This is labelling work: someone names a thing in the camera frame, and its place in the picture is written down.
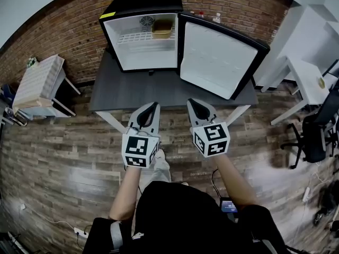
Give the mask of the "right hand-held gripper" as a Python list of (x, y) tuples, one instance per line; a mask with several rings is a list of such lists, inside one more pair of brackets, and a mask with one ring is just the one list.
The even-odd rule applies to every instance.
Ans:
[(227, 152), (230, 135), (226, 122), (217, 117), (216, 109), (196, 98), (187, 101), (193, 144), (205, 157)]

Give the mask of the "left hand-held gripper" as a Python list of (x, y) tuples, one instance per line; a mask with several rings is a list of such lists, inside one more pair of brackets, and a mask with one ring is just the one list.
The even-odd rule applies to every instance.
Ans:
[(160, 105), (151, 102), (135, 110), (122, 135), (121, 154), (126, 167), (149, 168), (159, 149)]

